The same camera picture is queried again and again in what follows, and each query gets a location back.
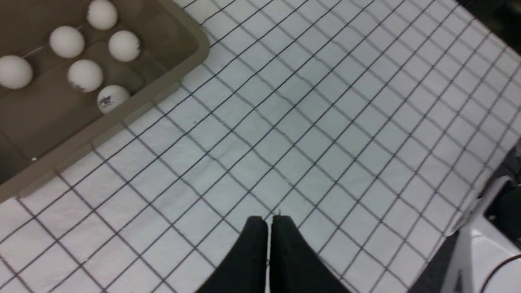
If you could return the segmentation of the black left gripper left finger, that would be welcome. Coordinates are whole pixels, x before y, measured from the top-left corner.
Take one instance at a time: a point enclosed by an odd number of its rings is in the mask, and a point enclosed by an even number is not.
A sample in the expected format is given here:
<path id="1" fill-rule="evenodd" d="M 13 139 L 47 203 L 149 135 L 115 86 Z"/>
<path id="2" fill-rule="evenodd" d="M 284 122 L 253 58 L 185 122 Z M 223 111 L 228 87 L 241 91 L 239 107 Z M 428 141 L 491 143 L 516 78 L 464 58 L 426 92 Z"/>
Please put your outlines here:
<path id="1" fill-rule="evenodd" d="M 266 284 L 268 226 L 250 216 L 228 254 L 198 293 L 263 293 Z"/>

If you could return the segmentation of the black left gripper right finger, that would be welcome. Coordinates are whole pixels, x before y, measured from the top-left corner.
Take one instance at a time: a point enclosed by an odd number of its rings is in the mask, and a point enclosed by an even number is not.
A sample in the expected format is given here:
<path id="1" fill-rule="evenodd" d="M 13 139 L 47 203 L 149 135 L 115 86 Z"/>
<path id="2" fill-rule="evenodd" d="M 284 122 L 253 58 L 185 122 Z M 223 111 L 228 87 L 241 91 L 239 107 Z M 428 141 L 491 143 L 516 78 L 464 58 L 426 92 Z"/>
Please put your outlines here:
<path id="1" fill-rule="evenodd" d="M 348 293 L 289 216 L 272 219 L 269 287 L 272 293 Z"/>

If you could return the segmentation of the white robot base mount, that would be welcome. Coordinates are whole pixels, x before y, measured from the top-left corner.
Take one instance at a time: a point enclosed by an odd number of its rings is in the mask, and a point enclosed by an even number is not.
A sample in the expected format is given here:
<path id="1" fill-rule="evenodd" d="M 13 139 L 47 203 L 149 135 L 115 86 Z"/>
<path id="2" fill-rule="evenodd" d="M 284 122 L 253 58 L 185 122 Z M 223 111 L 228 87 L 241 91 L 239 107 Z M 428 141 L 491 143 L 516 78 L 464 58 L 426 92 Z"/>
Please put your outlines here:
<path id="1" fill-rule="evenodd" d="M 442 293 L 521 291 L 520 192 L 519 184 L 502 176 L 456 222 Z"/>

